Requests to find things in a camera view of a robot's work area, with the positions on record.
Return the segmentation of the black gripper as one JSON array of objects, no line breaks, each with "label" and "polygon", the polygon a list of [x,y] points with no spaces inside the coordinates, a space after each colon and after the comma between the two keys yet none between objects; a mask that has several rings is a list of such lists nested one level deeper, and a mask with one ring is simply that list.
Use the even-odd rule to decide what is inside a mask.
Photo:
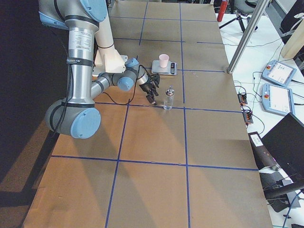
[{"label": "black gripper", "polygon": [[140,87],[141,89],[147,93],[147,100],[152,105],[157,105],[155,100],[155,96],[158,96],[157,88],[159,88],[160,83],[160,75],[159,74],[144,74],[142,77],[139,78]]}]

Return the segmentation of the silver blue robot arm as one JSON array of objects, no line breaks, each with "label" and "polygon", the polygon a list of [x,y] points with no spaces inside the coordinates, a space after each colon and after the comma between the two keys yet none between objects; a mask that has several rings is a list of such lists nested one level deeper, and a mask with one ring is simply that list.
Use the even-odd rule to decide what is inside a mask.
[{"label": "silver blue robot arm", "polygon": [[41,0],[39,15],[43,25],[69,32],[66,97],[46,112],[50,130],[78,139],[93,136],[102,120],[94,99],[111,86],[129,91],[138,84],[149,103],[156,103],[160,76],[118,53],[104,0]]}]

